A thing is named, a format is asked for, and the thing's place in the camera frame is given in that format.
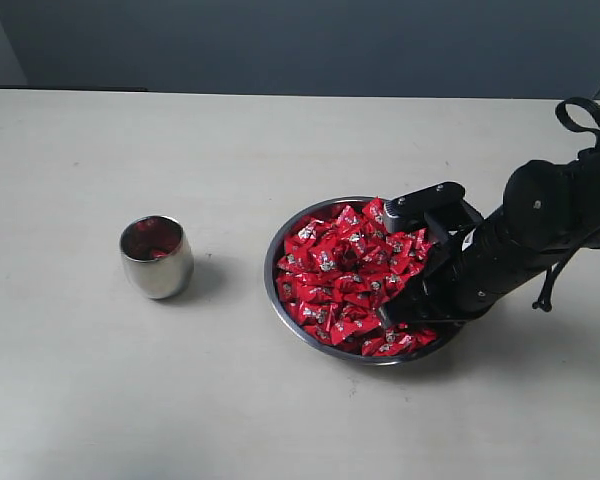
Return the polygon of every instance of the metal bowl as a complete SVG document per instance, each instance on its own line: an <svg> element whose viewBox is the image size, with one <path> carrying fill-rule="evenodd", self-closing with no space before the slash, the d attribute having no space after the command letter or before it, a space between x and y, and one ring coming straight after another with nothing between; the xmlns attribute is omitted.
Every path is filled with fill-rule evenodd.
<svg viewBox="0 0 600 480"><path fill-rule="evenodd" d="M455 337L456 334L462 329L462 326L453 323L444 323L436 326L436 330L440 335L439 338L431 342L429 345L412 353L405 353L392 357L368 357L347 353L338 350L337 348L323 345L311 335L306 333L284 309L280 299L278 298L278 292L275 284L275 278L278 271L276 265L278 260L280 260L280 258L284 255L284 236L287 234L287 232L299 228L299 224L308 215L318 218L331 218L333 207L339 203L348 203L355 210L361 211L362 208L364 208L364 206L371 200L373 200L373 197L342 197L332 200L325 200L324 202L316 203L311 207L305 208L301 212L298 212L296 215L291 217L289 221L287 221L287 223L285 223L282 228L278 230L276 235L273 237L271 244L269 245L269 250L267 250L267 256L264 261L264 284L265 288L267 289L269 300L271 300L273 308L278 314L278 317L280 317L283 323L289 327L293 333L295 333L301 340L308 343L313 348L343 360L350 360L368 365L394 365L397 363L417 360L438 350L440 347L446 345L453 337Z"/></svg>

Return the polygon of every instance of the metal cup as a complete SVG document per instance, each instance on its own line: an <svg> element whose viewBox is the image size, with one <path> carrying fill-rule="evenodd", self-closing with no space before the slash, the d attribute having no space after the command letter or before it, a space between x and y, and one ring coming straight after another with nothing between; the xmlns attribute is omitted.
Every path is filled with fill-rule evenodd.
<svg viewBox="0 0 600 480"><path fill-rule="evenodd" d="M129 282L146 297L167 298L187 288L193 255L174 219L153 215L136 220L122 232L120 252Z"/></svg>

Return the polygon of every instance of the white table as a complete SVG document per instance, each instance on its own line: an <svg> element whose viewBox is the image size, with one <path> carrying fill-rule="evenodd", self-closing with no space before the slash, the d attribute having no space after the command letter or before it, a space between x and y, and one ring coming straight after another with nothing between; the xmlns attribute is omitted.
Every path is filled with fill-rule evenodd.
<svg viewBox="0 0 600 480"><path fill-rule="evenodd" d="M0 480L600 479L600 252L449 346L362 368L265 295L269 241L341 195L441 180L487 214L592 144L555 101L0 91ZM127 284L131 220L178 218L193 288Z"/></svg>

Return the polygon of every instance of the bowl rim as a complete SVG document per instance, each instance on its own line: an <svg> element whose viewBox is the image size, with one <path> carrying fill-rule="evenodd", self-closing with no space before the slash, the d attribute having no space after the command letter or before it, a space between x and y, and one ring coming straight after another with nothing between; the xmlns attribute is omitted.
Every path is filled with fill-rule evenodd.
<svg viewBox="0 0 600 480"><path fill-rule="evenodd" d="M309 344L316 350L319 350L327 355L332 355L334 357L340 358L342 360L349 360L367 365L395 365L398 363L416 360L435 352L436 350L446 345L451 339L453 339L462 329L463 325L451 324L452 327L450 327L450 331L446 336L440 337L437 340L434 340L429 345L411 353L404 353L402 355L394 355L391 357L367 357L363 355L343 352L335 347L331 347L329 345L324 345L320 343L318 340L316 340L307 332L305 332L302 329L302 327L291 318L291 316L284 309L282 302L278 298L278 292L276 290L275 278L273 273L278 260L278 258L276 258L276 252L282 245L282 242L284 241L284 236L300 219L302 219L302 217L309 215L312 212L321 208L328 207L330 205L349 202L368 203L374 198L375 197L367 196L347 196L332 198L313 204L293 215L289 220L287 220L284 223L284 225L282 225L282 227L280 227L280 229L278 229L273 239L271 240L271 243L269 244L269 248L267 249L264 261L264 285L267 292L267 296L269 297L273 309L278 314L280 320L282 320L282 322L287 326L287 328L289 328L298 338L300 338L303 342Z"/></svg>

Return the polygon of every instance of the cup rim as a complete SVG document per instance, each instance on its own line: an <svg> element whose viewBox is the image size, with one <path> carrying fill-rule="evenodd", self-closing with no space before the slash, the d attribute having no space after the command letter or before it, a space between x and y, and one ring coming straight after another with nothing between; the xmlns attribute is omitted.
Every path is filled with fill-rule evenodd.
<svg viewBox="0 0 600 480"><path fill-rule="evenodd" d="M176 245L176 248L174 248L173 250L171 250L168 254L164 255L163 257L159 257L159 258L151 258L149 260L141 260L138 258L133 258L132 256L130 256L129 254L127 254L127 252L125 252L125 249L122 245L122 241L124 239L125 234L129 231L129 229L131 229L134 225L136 225L139 222L142 222L144 220L149 220L150 218L160 218L163 220L167 220L170 223L172 223L173 225L175 225L178 228L178 233L180 234L180 241L178 242L178 245ZM120 250L120 253L122 254L122 256L124 256L125 259L130 260L132 262L137 262L137 263L156 263L159 262L160 260L164 260L166 258L172 257L173 255L175 255L176 253L178 253L180 251L180 249L182 248L182 244L184 243L184 229L182 228L182 225L180 225L180 222L178 222L175 218L173 217L168 217L166 215L147 215L146 217L141 217L141 218L137 218L136 220L134 220L133 222L131 222L129 225L127 225L124 230L122 230L122 233L120 234L120 240L118 241L118 248Z"/></svg>

